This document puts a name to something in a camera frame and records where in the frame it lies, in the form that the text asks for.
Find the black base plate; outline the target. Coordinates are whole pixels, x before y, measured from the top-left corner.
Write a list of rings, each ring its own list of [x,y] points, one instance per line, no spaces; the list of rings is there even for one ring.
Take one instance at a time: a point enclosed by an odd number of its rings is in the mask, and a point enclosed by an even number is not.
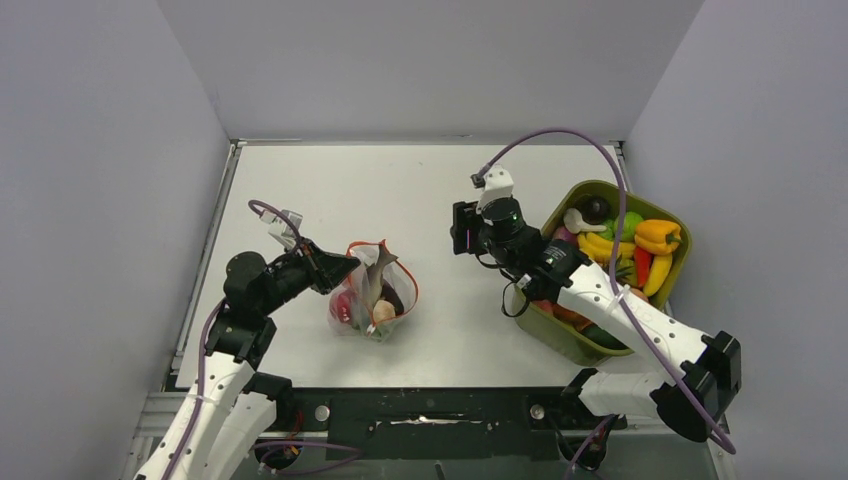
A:
[[[561,387],[297,388],[291,411],[261,434],[282,440],[294,425],[303,440],[347,448],[365,460],[553,461],[558,439],[577,439],[600,417]]]

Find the grey white mushroom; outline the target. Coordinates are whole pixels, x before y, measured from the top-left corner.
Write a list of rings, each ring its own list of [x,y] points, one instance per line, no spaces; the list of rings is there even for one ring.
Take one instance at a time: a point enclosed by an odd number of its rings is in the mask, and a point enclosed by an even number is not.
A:
[[[582,232],[604,232],[607,227],[603,222],[590,224],[584,220],[581,212],[576,208],[568,208],[563,214],[563,225],[571,234],[578,235]]]

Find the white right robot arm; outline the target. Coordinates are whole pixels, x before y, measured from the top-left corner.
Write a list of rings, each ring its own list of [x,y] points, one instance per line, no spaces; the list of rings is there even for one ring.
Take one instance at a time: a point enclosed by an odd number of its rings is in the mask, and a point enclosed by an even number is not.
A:
[[[491,255],[494,269],[529,302],[549,301],[587,318],[652,364],[642,374],[579,374],[562,400],[568,422],[585,427],[599,416],[647,416],[694,442],[716,436],[741,388],[735,337],[710,336],[634,295],[576,246],[527,225],[513,197],[484,207],[454,203],[449,232],[455,254]]]

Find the orange yellow bell pepper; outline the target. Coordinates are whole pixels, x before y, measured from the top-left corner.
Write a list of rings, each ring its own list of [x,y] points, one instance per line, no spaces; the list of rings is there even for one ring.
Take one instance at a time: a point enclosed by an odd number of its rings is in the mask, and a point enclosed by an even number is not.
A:
[[[670,255],[682,243],[679,224],[662,219],[648,219],[635,227],[634,242],[652,255]]]

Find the dark green avocado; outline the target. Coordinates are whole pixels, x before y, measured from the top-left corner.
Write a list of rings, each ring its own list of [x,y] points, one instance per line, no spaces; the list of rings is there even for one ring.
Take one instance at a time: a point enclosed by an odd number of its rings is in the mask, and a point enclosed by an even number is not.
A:
[[[627,350],[628,347],[620,342],[617,338],[603,330],[599,326],[592,324],[582,330],[582,335],[594,342],[599,347],[609,350]]]

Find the clear orange zip bag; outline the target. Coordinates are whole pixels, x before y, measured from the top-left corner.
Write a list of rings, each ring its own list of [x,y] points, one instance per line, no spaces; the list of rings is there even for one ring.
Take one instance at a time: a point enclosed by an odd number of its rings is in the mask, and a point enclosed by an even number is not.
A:
[[[418,283],[385,240],[353,242],[347,255],[360,265],[332,291],[328,323],[340,335],[384,342],[417,305]]]

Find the green lime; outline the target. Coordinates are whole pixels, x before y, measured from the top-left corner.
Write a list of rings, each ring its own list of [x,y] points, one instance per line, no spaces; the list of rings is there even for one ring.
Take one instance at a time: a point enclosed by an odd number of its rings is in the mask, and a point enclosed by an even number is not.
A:
[[[633,243],[636,235],[636,228],[643,221],[644,218],[640,214],[633,211],[627,211],[624,215],[621,241]],[[599,233],[599,236],[605,240],[613,241],[618,225],[618,217],[605,220],[603,222],[604,230]]]

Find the red apple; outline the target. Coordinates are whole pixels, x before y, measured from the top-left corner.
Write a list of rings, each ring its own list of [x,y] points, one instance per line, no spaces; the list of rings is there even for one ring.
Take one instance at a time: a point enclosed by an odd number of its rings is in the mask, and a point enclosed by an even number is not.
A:
[[[331,317],[337,322],[352,327],[355,321],[354,303],[356,295],[351,290],[335,292],[329,303]]]

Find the red chili pepper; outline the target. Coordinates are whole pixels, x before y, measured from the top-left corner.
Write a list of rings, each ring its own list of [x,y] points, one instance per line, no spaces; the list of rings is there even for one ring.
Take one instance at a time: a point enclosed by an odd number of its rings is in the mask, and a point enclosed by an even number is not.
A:
[[[653,255],[641,247],[636,247],[633,255],[637,274],[637,286],[642,288],[647,283],[653,263]]]

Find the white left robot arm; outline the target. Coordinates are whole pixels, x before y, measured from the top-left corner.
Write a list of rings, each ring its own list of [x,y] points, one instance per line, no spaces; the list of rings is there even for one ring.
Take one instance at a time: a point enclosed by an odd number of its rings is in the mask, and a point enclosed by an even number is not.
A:
[[[201,331],[195,383],[136,478],[231,478],[292,406],[291,380],[259,370],[277,332],[272,313],[306,290],[331,293],[360,264],[307,238],[272,261],[253,251],[231,258]]]

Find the purple eggplant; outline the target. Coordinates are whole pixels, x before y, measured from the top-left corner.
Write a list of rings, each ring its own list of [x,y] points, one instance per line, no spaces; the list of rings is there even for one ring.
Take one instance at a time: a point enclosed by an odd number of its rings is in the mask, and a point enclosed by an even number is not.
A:
[[[381,299],[389,302],[393,306],[396,316],[400,316],[405,312],[402,300],[390,284],[383,283]]]

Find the grey toy fish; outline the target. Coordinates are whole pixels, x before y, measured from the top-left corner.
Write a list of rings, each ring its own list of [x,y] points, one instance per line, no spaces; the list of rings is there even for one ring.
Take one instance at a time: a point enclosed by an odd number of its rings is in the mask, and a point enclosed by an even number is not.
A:
[[[372,319],[374,305],[381,299],[385,268],[394,263],[397,259],[398,257],[387,249],[385,243],[381,242],[378,246],[377,260],[366,268],[366,285],[363,288],[362,299],[365,305],[370,308]]]

